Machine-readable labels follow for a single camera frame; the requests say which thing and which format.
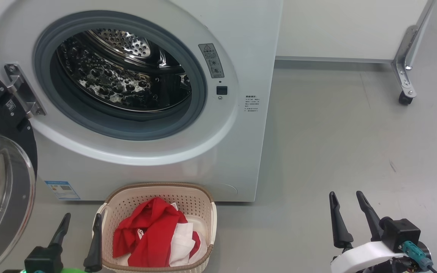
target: floor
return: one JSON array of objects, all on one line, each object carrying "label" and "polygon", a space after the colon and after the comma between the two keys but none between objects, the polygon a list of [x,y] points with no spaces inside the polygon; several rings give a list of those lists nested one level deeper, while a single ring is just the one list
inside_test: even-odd
[{"label": "floor", "polygon": [[[413,104],[383,64],[277,62],[256,202],[220,204],[206,273],[330,271],[328,193],[335,191],[354,246],[370,239],[355,191],[380,217],[421,229],[437,268],[437,5],[411,73]],[[82,268],[98,203],[59,202],[39,181],[20,242],[0,266],[23,268],[46,245],[64,213],[66,267]]]}]

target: washing machine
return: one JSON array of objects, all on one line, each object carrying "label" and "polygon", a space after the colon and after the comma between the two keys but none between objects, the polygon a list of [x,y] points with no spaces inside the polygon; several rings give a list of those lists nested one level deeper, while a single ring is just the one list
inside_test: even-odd
[{"label": "washing machine", "polygon": [[0,0],[0,105],[34,132],[38,175],[59,199],[189,182],[254,201],[281,8]]}]

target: black wheel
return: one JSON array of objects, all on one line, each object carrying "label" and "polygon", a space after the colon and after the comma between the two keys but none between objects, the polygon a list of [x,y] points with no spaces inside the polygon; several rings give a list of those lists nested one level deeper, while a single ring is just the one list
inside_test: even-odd
[{"label": "black wheel", "polygon": [[409,98],[404,94],[404,91],[399,95],[399,103],[402,105],[409,105],[412,102],[412,98]]}]

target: brown basket rim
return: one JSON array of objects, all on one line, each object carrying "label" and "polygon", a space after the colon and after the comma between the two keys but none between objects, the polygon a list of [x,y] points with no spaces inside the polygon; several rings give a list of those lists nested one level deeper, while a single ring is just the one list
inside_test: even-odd
[{"label": "brown basket rim", "polygon": [[193,268],[196,268],[203,264],[209,257],[210,254],[212,254],[212,250],[214,248],[213,244],[208,245],[207,253],[198,260],[196,263],[184,265],[184,266],[173,266],[173,267],[133,267],[133,266],[123,266],[123,265],[117,265],[112,264],[106,261],[104,258],[102,258],[102,265],[106,266],[107,268],[111,268],[114,270],[123,270],[123,271],[135,271],[135,272],[173,272],[173,271],[183,271],[183,270],[190,270]]},{"label": "brown basket rim", "polygon": [[190,183],[181,183],[181,182],[146,182],[146,183],[135,183],[130,185],[125,185],[121,188],[118,188],[117,190],[113,191],[104,202],[109,203],[111,199],[116,196],[118,193],[120,193],[123,190],[128,190],[130,188],[144,188],[144,187],[182,187],[182,188],[195,188],[197,190],[201,190],[203,193],[207,195],[207,197],[210,199],[210,202],[213,202],[214,199],[212,197],[212,194],[201,185],[197,184],[190,184]]}]

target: door hinge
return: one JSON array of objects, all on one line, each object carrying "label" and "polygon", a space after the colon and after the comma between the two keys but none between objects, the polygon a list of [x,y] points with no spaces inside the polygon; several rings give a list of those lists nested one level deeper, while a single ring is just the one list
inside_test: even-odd
[{"label": "door hinge", "polygon": [[6,88],[8,92],[14,95],[24,111],[28,119],[35,115],[46,115],[45,110],[41,106],[38,97],[26,82],[19,66],[17,64],[6,64],[5,71],[11,83]]}]

